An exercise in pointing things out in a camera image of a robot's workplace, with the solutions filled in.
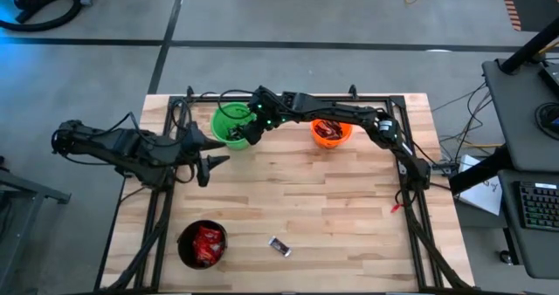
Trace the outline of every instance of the vacuum cleaner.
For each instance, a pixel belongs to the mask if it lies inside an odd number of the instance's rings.
[[[46,21],[42,24],[25,24],[33,15],[35,15],[39,10],[45,7],[47,4],[55,2],[58,0],[14,0],[14,4],[22,12],[16,17],[18,24],[12,24],[0,20],[0,28],[4,28],[10,31],[22,31],[22,32],[37,32],[37,31],[47,31],[53,28],[60,27],[66,24],[76,16],[78,16],[81,10],[81,2],[79,0],[72,0],[72,8],[62,15],[53,20]]]

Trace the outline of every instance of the keyboard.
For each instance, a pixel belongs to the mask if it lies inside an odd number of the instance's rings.
[[[516,182],[525,229],[559,231],[559,187],[539,182]]]

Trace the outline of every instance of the red candy wrapper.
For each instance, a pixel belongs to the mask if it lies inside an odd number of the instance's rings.
[[[342,126],[337,121],[323,120],[314,126],[314,131],[320,137],[331,141],[342,138]]]
[[[217,262],[223,253],[222,235],[219,230],[200,226],[196,238],[192,242],[198,263],[209,266]]]

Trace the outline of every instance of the black bowl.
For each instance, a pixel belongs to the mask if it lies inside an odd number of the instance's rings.
[[[183,263],[186,264],[186,266],[196,270],[208,269],[211,268],[213,265],[215,265],[212,264],[212,265],[204,266],[203,264],[198,263],[196,260],[196,254],[194,252],[194,247],[192,246],[192,242],[194,242],[194,239],[196,238],[200,226],[204,226],[206,229],[221,231],[222,234],[221,242],[224,245],[224,249],[223,252],[221,253],[221,256],[219,256],[219,258],[217,259],[216,263],[218,263],[221,257],[224,256],[225,250],[227,249],[227,232],[225,231],[224,227],[221,226],[220,224],[210,220],[200,220],[187,226],[186,229],[184,229],[181,236],[178,238],[178,255],[183,261]]]

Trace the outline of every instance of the black stand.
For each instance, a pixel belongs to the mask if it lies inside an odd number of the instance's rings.
[[[559,36],[559,17],[500,65],[500,69],[504,73],[514,74],[522,64],[531,60],[541,49],[553,42],[557,36]]]
[[[496,176],[502,169],[513,169],[507,145],[497,147],[495,152],[468,170],[450,178],[452,195],[455,196],[469,188]]]
[[[29,240],[31,229],[37,219],[43,200],[45,198],[52,198],[58,203],[67,204],[70,201],[71,195],[19,178],[5,168],[0,169],[0,185],[11,188],[0,190],[2,201],[6,200],[9,205],[12,205],[12,201],[21,199],[25,202],[22,207],[26,210],[25,215],[22,214],[19,217],[12,216],[13,222],[10,223],[13,223],[13,226],[10,226],[6,230],[4,237],[2,237],[3,240],[11,241],[11,244],[3,244],[3,248],[6,245],[8,245],[8,248],[6,252],[4,250],[2,252],[4,255],[9,256],[5,259],[7,261],[0,265],[0,293],[4,294],[7,284],[17,268],[17,262],[22,256],[24,247]]]

